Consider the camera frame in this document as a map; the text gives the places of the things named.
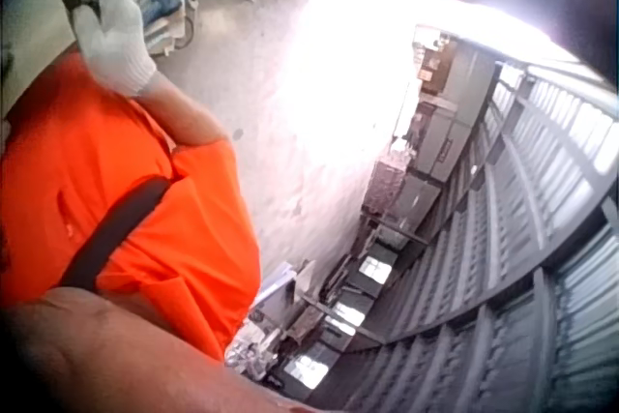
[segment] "floor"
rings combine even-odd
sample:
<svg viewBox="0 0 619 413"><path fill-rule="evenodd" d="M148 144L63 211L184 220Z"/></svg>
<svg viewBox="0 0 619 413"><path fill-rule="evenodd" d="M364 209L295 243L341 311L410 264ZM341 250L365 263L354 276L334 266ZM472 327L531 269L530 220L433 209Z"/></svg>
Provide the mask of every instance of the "floor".
<svg viewBox="0 0 619 413"><path fill-rule="evenodd" d="M387 20L368 19L363 2L199 2L193 42L160 69L234 140L263 276L308 259L319 282L355 238L402 103L410 43L369 41Z"/></svg>

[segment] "white work glove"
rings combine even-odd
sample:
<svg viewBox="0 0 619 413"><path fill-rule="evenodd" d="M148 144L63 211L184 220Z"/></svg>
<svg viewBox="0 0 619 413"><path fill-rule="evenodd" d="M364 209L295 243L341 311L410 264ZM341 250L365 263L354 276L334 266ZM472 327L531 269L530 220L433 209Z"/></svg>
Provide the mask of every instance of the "white work glove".
<svg viewBox="0 0 619 413"><path fill-rule="evenodd" d="M101 86L133 97L157 71L144 42L142 13L133 0L81 0L72 27L91 75Z"/></svg>

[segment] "worker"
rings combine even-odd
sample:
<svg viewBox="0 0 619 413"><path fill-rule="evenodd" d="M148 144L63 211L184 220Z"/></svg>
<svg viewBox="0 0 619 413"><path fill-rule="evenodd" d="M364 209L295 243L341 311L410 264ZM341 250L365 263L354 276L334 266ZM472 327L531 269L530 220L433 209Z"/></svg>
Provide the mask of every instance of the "worker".
<svg viewBox="0 0 619 413"><path fill-rule="evenodd" d="M260 284L231 143L157 71L133 0L81 1L80 53L22 96L2 159L24 353L77 411L280 411L221 365Z"/></svg>

